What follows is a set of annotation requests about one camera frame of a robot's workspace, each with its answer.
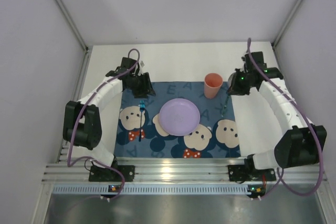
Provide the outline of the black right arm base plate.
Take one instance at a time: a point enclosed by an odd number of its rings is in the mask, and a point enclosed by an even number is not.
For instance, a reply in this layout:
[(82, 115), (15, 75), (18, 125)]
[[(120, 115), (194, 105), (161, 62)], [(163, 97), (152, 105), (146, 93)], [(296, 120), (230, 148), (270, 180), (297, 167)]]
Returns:
[(228, 165), (228, 175), (230, 182), (274, 182), (276, 180), (275, 171), (273, 169), (249, 170), (245, 165)]

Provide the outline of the coral plastic cup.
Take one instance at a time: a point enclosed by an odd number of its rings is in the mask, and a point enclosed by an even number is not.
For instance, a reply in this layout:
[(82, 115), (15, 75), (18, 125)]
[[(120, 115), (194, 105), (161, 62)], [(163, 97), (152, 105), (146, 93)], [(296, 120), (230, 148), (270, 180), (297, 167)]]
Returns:
[(223, 84), (223, 78), (217, 73), (209, 73), (204, 79), (204, 95), (208, 99), (213, 99), (218, 94)]

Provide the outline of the blue bear print placemat cloth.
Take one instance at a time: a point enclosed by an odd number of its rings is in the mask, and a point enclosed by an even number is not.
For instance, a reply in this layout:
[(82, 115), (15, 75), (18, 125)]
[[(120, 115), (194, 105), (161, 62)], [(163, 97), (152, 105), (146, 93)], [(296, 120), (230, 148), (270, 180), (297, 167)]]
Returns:
[(208, 99), (203, 82), (155, 82), (155, 96), (124, 91), (114, 154), (137, 158), (240, 157), (232, 99), (223, 82)]

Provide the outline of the purple plastic plate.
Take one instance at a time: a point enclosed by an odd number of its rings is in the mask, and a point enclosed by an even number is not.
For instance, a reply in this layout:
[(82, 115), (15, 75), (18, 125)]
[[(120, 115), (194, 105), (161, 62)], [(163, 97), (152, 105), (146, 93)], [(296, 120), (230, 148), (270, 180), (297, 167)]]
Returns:
[(160, 109), (159, 124), (169, 135), (185, 136), (199, 125), (200, 112), (190, 100), (176, 98), (167, 101)]

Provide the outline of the metal spoon patterned handle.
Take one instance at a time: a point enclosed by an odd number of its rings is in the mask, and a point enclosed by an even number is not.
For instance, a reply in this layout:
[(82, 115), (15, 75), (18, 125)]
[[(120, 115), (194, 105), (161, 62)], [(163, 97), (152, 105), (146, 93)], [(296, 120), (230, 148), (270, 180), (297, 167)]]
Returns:
[(230, 100), (230, 95), (228, 94), (226, 96), (226, 100), (225, 100), (224, 105), (222, 107), (221, 117), (224, 117), (226, 112), (227, 112), (229, 100)]

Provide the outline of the blue plastic fork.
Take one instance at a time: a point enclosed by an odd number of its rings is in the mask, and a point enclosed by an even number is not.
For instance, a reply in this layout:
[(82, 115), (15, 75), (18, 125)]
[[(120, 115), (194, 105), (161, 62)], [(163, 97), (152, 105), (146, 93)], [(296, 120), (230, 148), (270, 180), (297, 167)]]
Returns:
[(145, 112), (145, 103), (144, 103), (144, 100), (140, 101), (139, 107), (140, 107), (139, 142), (141, 142), (141, 140), (143, 138), (143, 129), (142, 129), (143, 124), (142, 124), (142, 122), (143, 122), (143, 115), (144, 115), (144, 112)]

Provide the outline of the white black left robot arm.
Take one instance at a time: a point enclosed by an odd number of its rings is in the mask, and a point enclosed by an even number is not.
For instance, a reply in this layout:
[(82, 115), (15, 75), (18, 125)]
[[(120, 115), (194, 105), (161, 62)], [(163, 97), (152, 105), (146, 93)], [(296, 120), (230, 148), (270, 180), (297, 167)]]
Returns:
[(135, 98), (155, 96), (149, 73), (141, 72), (140, 56), (137, 59), (123, 57), (121, 65), (109, 71), (90, 93), (66, 104), (62, 138), (70, 143), (68, 167), (82, 159), (91, 160), (104, 168), (112, 166), (115, 156), (100, 142), (100, 114), (115, 96), (125, 90), (130, 90)]

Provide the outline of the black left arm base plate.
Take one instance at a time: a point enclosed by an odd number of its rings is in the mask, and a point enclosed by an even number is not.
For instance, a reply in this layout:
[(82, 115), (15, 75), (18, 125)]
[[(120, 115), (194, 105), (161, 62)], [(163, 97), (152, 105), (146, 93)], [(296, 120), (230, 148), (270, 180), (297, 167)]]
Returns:
[[(135, 175), (135, 166), (119, 165), (118, 171), (123, 175), (125, 182), (132, 182)], [(88, 181), (90, 182), (122, 182), (122, 178), (116, 172), (96, 165), (90, 167)]]

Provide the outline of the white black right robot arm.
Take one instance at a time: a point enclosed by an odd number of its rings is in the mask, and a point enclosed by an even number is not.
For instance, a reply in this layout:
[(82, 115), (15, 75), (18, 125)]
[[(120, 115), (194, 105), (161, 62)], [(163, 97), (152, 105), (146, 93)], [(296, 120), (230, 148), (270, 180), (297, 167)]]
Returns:
[(246, 53), (242, 60), (243, 67), (229, 77), (228, 94), (248, 95), (256, 88), (268, 102), (283, 133), (273, 149), (248, 155), (245, 165), (252, 170), (265, 170), (317, 164), (318, 149), (324, 147), (327, 137), (324, 126), (303, 118), (282, 73), (267, 66), (261, 51)]

